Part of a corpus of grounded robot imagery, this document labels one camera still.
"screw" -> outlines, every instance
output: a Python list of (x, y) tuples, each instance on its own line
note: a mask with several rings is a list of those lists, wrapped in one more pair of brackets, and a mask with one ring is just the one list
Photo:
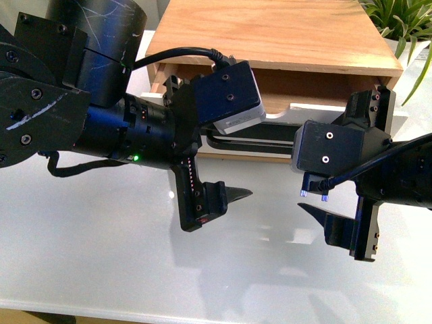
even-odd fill
[(66, 27), (65, 25), (60, 25), (57, 30), (62, 35), (67, 35), (69, 32), (68, 27)]
[(30, 22), (30, 19), (24, 13), (20, 16), (20, 20), (21, 20), (21, 23), (23, 23), (23, 24), (28, 24)]
[(29, 145), (32, 142), (32, 137), (28, 134), (21, 136), (21, 144)]
[(15, 51), (9, 51), (6, 53), (6, 60), (10, 63), (17, 63), (20, 58)]
[(42, 90), (41, 89), (33, 89), (32, 90), (32, 98), (34, 100), (39, 100), (40, 98), (42, 98)]

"white pot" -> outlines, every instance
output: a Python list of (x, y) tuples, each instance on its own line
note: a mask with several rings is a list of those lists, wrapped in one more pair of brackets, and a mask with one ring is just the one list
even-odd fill
[[(398, 46), (398, 41), (392, 40), (392, 39), (387, 39), (387, 38), (385, 38), (384, 40), (387, 43), (387, 45), (389, 45), (389, 47), (393, 51), (393, 53), (395, 53), (396, 47)], [(429, 40), (423, 40), (421, 42), (417, 42), (416, 47), (414, 49), (414, 52), (412, 53), (411, 60), (410, 60), (409, 64), (408, 64), (408, 56), (410, 55), (411, 43), (410, 42), (406, 43), (405, 49), (402, 52), (401, 56), (399, 57), (399, 62), (402, 64), (402, 67), (404, 68), (404, 70), (406, 70), (406, 68), (408, 66), (410, 66), (410, 64), (419, 56), (420, 52), (423, 49), (425, 49), (430, 43), (431, 43), (431, 41), (429, 41)]]

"white table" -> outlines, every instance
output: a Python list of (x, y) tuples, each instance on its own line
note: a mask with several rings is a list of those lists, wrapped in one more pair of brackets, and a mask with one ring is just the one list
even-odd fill
[[(429, 74), (400, 138), (432, 131), (431, 87)], [(60, 163), (88, 160), (66, 153)], [(201, 159), (202, 181), (254, 194), (189, 234), (167, 171), (125, 166), (58, 179), (46, 163), (35, 156), (0, 169), (0, 307), (149, 323), (432, 322), (426, 209), (383, 205), (377, 261), (361, 263), (327, 246), (296, 206), (353, 217), (351, 183), (325, 204), (299, 197), (302, 176), (288, 165)]]

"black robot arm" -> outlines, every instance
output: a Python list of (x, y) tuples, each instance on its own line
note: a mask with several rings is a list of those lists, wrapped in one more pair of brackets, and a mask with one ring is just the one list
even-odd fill
[[(173, 49), (135, 63), (145, 20), (130, 0), (51, 0), (47, 19), (20, 13), (15, 36), (0, 26), (0, 167), (39, 153), (62, 178), (125, 164), (171, 169), (181, 226), (191, 232), (252, 194), (200, 182), (200, 129), (235, 120), (261, 98), (248, 62), (214, 49)], [(193, 80), (171, 77), (165, 105), (126, 93), (133, 69), (193, 54), (212, 59), (214, 72)], [(209, 109), (217, 100), (207, 98), (208, 89), (220, 97), (216, 109)], [(58, 151), (106, 159), (57, 168)]]

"black cable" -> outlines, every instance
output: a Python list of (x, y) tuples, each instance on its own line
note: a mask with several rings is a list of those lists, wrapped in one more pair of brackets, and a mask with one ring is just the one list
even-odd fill
[(57, 151), (39, 152), (39, 155), (49, 157), (48, 171), (53, 176), (59, 178), (76, 176), (80, 173), (89, 171), (91, 169), (98, 169), (100, 167), (119, 167), (120, 165), (127, 164), (127, 163), (107, 159), (107, 160), (91, 161), (88, 163), (78, 164), (73, 167), (57, 167), (57, 164), (59, 163), (59, 159), (60, 159), (60, 154)]
[(137, 70), (146, 65), (162, 61), (163, 59), (185, 55), (205, 56), (214, 61), (216, 64), (224, 60), (222, 53), (215, 49), (205, 49), (202, 47), (177, 47), (175, 49), (168, 49), (166, 51), (162, 51), (136, 61), (133, 70)]
[(414, 140), (410, 140), (408, 142), (403, 142), (402, 144), (398, 144), (395, 147), (388, 149), (387, 151), (378, 154), (373, 159), (364, 162), (363, 164), (343, 173), (341, 175), (337, 175), (332, 178), (327, 178), (321, 180), (319, 182), (311, 182), (311, 186), (316, 188), (318, 191), (326, 191), (335, 188), (338, 184), (341, 184), (345, 181), (348, 181), (352, 178), (359, 176), (360, 174), (378, 166), (383, 163), (385, 160), (395, 157), (396, 155), (402, 154), (410, 149), (414, 149), (420, 145), (427, 144), (432, 141), (432, 133), (415, 138)]

